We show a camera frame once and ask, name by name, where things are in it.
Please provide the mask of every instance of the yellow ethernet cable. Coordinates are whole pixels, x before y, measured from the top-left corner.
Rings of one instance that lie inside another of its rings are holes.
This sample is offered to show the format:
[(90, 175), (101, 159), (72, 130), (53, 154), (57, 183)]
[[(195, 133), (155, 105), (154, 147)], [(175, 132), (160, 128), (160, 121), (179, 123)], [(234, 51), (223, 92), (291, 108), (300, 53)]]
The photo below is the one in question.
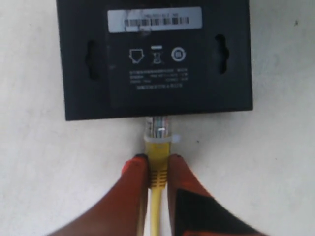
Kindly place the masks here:
[(150, 235), (160, 235), (160, 206), (162, 191), (167, 183), (168, 157), (171, 152), (172, 134), (168, 117), (147, 118), (145, 153), (149, 158), (151, 203)]

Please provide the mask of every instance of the black router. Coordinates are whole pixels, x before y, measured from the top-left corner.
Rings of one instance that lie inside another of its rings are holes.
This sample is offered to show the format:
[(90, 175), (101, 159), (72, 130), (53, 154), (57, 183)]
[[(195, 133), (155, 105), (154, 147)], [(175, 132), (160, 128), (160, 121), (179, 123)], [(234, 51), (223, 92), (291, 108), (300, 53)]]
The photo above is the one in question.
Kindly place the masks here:
[(252, 110), (249, 0), (57, 0), (67, 120)]

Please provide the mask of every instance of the barcode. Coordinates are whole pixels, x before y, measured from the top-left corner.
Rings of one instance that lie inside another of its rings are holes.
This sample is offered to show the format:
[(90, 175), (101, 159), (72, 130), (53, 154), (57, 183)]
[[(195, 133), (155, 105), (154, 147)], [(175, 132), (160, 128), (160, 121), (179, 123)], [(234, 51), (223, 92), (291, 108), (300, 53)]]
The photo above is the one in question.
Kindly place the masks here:
[(125, 27), (170, 25), (189, 25), (189, 17), (125, 20)]

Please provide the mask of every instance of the white floor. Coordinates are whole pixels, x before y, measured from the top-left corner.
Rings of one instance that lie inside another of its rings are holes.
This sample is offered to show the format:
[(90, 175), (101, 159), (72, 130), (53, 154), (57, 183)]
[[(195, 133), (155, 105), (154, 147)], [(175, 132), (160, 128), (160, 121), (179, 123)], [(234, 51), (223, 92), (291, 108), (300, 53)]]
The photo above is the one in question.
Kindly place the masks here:
[[(251, 0), (251, 20), (255, 110), (174, 117), (174, 152), (246, 222), (314, 236), (315, 2)], [(109, 190), (143, 119), (65, 122), (54, 0), (1, 0), (0, 45), (0, 235), (40, 236)]]

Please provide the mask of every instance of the barcode label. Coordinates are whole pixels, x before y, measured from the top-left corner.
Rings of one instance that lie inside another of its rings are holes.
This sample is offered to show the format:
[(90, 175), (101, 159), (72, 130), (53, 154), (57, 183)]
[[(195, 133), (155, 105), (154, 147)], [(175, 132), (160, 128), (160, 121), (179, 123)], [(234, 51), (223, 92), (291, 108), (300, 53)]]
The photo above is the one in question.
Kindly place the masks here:
[(125, 20), (125, 27), (167, 26), (184, 24), (189, 24), (189, 17)]
[(201, 7), (109, 10), (111, 33), (202, 28)]

